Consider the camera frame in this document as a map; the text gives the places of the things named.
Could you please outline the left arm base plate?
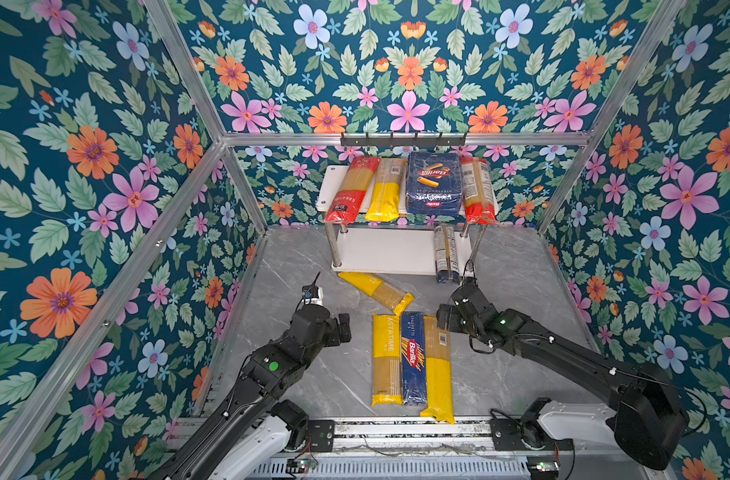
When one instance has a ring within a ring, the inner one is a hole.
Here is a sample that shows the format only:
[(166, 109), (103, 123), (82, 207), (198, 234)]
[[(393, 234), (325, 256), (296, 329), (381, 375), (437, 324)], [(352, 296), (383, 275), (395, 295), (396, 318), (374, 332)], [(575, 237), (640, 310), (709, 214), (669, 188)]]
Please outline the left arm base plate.
[(336, 422), (330, 419), (308, 420), (297, 428), (289, 441), (294, 452), (328, 453), (333, 451)]

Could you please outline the red-edged spaghetti bag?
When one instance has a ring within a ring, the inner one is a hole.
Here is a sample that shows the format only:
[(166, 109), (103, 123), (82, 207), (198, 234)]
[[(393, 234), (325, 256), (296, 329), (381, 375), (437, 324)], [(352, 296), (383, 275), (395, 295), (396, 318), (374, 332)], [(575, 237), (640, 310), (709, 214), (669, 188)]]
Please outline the red-edged spaghetti bag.
[(494, 225), (498, 211), (486, 159), (461, 158), (464, 210), (470, 224)]

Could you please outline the clear spaghetti bag label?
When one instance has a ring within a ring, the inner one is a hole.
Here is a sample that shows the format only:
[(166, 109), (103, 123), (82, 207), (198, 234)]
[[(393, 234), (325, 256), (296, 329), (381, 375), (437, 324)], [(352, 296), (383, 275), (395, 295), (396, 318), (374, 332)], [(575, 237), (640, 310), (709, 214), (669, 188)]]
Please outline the clear spaghetti bag label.
[(433, 230), (435, 275), (439, 284), (460, 283), (460, 267), (452, 226), (437, 225)]

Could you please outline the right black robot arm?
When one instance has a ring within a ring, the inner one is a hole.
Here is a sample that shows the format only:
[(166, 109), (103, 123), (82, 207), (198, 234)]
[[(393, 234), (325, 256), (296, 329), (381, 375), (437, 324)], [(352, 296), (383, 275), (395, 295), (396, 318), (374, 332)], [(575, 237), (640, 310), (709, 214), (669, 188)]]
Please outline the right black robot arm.
[(440, 327), (534, 361), (597, 397), (592, 404), (534, 401), (521, 418), (524, 443), (545, 439), (608, 444), (650, 470), (666, 470), (688, 426), (680, 395), (657, 364), (630, 365), (567, 340), (517, 310), (498, 311), (476, 282), (437, 311)]

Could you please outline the blue Barilla pasta bag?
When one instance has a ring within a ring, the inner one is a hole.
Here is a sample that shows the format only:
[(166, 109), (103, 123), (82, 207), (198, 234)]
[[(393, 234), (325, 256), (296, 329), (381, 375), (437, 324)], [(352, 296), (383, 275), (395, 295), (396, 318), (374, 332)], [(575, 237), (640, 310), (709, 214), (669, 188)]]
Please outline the blue Barilla pasta bag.
[(462, 178), (460, 158), (456, 153), (412, 152), (407, 167), (408, 213), (434, 216), (460, 213)]

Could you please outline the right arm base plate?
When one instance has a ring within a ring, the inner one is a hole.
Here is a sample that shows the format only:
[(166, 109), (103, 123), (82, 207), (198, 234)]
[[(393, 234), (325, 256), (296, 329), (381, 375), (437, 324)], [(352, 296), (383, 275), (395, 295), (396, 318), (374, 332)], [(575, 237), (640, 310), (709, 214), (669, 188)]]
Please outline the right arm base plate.
[(489, 427), (497, 451), (570, 452), (574, 447), (572, 440), (554, 440), (540, 428), (533, 433), (531, 430), (523, 429), (518, 419), (500, 413), (492, 414)]

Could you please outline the red spaghetti bag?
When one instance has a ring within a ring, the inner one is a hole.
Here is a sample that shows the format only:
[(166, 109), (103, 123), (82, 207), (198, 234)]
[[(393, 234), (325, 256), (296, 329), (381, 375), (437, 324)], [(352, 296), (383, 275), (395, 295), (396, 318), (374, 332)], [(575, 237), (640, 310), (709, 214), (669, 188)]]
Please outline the red spaghetti bag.
[(326, 223), (348, 225), (356, 221), (379, 164), (380, 159), (371, 156), (360, 156), (352, 161), (326, 212)]

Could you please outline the yellow spaghetti bag long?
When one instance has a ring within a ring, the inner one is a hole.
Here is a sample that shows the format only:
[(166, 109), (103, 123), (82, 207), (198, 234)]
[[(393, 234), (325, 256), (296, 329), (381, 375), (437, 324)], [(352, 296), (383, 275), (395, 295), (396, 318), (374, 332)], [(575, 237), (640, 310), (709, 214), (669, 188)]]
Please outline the yellow spaghetti bag long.
[(450, 333), (439, 327), (435, 316), (424, 317), (424, 333), (427, 400), (421, 416), (453, 425)]

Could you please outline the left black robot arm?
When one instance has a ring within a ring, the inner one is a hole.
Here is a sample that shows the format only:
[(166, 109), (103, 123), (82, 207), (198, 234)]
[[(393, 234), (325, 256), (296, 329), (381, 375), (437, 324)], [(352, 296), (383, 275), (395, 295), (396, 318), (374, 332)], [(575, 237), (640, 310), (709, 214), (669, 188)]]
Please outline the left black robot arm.
[(152, 479), (246, 479), (286, 448), (306, 441), (309, 416), (283, 396), (319, 353), (351, 341), (350, 318), (333, 315), (311, 283), (289, 327), (246, 357), (229, 393)]

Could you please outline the blue Barilla spaghetti box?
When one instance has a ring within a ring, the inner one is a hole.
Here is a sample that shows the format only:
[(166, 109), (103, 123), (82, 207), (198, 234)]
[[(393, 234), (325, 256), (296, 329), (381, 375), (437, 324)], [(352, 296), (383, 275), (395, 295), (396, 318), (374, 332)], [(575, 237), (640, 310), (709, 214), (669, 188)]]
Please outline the blue Barilla spaghetti box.
[(424, 315), (403, 312), (400, 319), (401, 392), (404, 405), (425, 406), (427, 376)]

